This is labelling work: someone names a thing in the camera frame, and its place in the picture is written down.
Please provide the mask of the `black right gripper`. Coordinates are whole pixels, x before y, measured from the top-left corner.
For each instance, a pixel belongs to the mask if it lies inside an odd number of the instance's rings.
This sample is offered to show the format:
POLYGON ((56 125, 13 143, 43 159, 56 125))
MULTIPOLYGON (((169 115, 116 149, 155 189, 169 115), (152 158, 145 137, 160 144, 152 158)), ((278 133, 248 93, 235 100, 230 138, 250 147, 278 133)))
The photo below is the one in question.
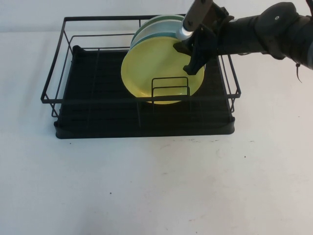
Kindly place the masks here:
POLYGON ((198 71, 217 55, 226 55, 222 47, 222 34, 225 26, 234 19, 225 7, 212 3, 202 23, 196 30, 196 37, 174 44, 178 53, 191 55, 190 62, 184 66, 188 75, 196 75, 198 71))

